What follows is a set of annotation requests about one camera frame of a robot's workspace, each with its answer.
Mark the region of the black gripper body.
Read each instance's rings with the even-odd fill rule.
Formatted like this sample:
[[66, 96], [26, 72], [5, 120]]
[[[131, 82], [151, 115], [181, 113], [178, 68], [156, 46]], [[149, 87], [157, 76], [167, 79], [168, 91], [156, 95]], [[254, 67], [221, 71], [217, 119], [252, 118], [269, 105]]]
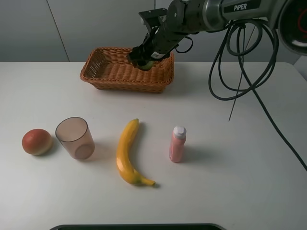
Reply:
[[169, 57], [170, 52], [188, 35], [187, 33], [174, 32], [167, 23], [163, 23], [145, 37], [142, 44], [142, 59], [162, 60]]

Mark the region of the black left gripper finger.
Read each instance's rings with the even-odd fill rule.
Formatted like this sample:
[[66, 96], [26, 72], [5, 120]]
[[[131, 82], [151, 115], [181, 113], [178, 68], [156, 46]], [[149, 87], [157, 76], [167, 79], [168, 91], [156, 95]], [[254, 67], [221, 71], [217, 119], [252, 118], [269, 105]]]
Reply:
[[131, 63], [137, 63], [138, 61], [143, 61], [142, 48], [139, 46], [134, 47], [128, 54], [127, 60]]

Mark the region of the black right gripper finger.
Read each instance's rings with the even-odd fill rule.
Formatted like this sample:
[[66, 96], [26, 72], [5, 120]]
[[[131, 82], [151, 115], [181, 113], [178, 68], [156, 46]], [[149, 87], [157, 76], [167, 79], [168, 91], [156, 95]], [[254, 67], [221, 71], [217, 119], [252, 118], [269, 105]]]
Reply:
[[138, 68], [138, 66], [146, 65], [149, 61], [151, 61], [151, 60], [143, 60], [143, 59], [134, 58], [133, 59], [133, 66], [135, 68]]

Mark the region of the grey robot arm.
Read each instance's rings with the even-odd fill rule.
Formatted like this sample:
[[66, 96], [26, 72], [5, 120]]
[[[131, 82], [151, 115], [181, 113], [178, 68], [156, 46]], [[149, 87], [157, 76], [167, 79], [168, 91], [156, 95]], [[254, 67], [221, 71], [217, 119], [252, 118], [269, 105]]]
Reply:
[[127, 59], [143, 69], [148, 62], [170, 56], [178, 43], [199, 32], [219, 32], [231, 23], [250, 23], [265, 18], [270, 29], [278, 29], [284, 45], [307, 54], [307, 2], [305, 0], [174, 0], [167, 9], [139, 13], [148, 33]]

